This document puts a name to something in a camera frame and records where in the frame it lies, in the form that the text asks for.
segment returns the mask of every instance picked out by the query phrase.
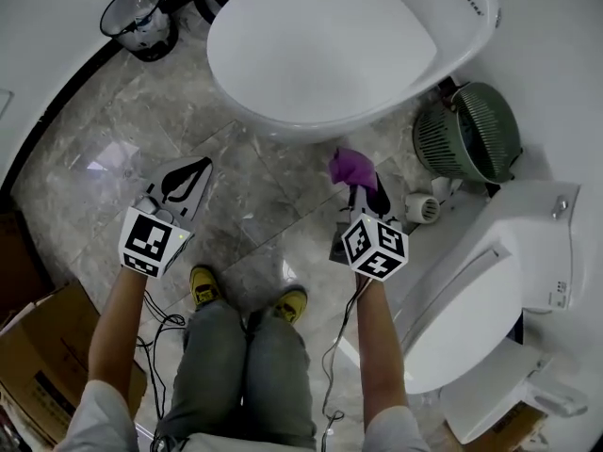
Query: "cardboard box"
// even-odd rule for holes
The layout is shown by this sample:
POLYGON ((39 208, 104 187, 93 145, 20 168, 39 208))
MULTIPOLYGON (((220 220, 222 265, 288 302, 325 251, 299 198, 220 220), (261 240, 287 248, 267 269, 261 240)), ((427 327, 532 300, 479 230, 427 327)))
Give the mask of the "cardboard box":
POLYGON ((463 446, 465 452, 512 452, 543 424, 546 414, 519 402, 487 432, 463 446))
MULTIPOLYGON (((27 305, 0 331, 0 390, 51 444, 64 438, 88 381, 88 351, 98 319, 75 282, 27 305)), ((133 363, 132 416, 145 389, 146 375, 133 363)))
POLYGON ((0 324, 53 286, 26 231, 21 213, 0 215, 0 324))

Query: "sleeve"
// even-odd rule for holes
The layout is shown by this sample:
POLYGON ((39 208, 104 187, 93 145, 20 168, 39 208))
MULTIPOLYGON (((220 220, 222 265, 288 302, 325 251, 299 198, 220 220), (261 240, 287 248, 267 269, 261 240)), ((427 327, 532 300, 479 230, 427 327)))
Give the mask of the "sleeve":
POLYGON ((108 383, 89 381, 67 436, 56 452, 139 450, 134 423, 122 395, 108 383))
POLYGON ((380 412, 368 424, 363 452, 429 452, 407 407, 380 412))

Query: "toilet bowl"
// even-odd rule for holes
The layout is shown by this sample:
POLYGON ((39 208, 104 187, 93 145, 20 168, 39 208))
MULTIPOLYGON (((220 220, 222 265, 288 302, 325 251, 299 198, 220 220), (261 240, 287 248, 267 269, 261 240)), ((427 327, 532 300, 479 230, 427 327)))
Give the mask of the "toilet bowl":
POLYGON ((497 13, 497 0, 230 0, 207 58, 255 132, 319 142, 443 80, 490 39, 497 13))

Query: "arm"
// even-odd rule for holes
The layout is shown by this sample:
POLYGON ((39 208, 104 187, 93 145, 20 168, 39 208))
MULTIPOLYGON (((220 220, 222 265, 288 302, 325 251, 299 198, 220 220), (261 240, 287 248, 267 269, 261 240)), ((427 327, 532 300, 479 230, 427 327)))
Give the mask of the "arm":
POLYGON ((147 277, 123 267, 92 336, 89 380, 117 389, 127 402, 147 277))
POLYGON ((373 281, 358 299, 358 335, 367 429, 379 412, 407 405, 398 335, 381 282, 373 281))

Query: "yellow shoe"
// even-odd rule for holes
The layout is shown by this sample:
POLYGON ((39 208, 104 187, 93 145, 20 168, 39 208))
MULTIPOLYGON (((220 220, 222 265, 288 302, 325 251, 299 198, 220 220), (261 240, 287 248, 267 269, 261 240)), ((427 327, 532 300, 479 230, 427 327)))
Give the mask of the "yellow shoe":
POLYGON ((190 271, 190 294, 197 308, 224 299, 214 274, 205 266, 196 266, 190 271))
POLYGON ((300 319, 305 306, 308 303, 308 295, 302 288, 287 291, 274 305, 276 312, 291 325, 300 319))

